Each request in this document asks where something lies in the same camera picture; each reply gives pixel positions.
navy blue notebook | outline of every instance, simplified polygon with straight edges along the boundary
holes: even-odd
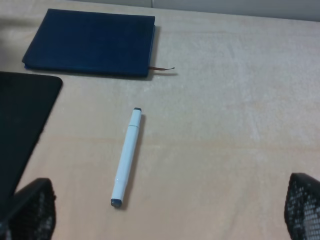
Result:
[[[26,68],[146,77],[154,16],[48,9],[22,62]]]

beige table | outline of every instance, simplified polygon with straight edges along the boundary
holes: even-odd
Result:
[[[32,73],[21,60],[48,8],[155,16],[152,64],[175,67],[148,81],[46,73],[64,86],[20,187],[52,180],[54,240],[290,239],[290,174],[320,179],[320,23],[2,0],[1,71]],[[145,118],[116,210],[134,107]]]

white marker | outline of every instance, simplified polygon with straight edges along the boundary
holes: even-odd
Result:
[[[132,112],[128,130],[126,131],[120,162],[114,180],[111,205],[116,208],[120,208],[124,200],[131,163],[135,154],[135,148],[139,134],[140,119],[141,108],[135,107]]]

beige tablecloth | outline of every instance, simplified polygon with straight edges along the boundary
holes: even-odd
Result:
[[[292,172],[320,179],[320,23],[66,0],[0,2],[0,70],[48,8],[155,16],[144,81],[37,72],[64,86],[19,185],[52,180],[54,240],[289,240]],[[124,209],[110,198],[130,115],[144,118]]]

hardcover notebook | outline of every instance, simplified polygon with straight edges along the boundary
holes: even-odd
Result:
[[[14,194],[62,84],[56,76],[0,72],[0,206]]]
[[[154,16],[48,9],[22,62],[26,68],[146,77]]]

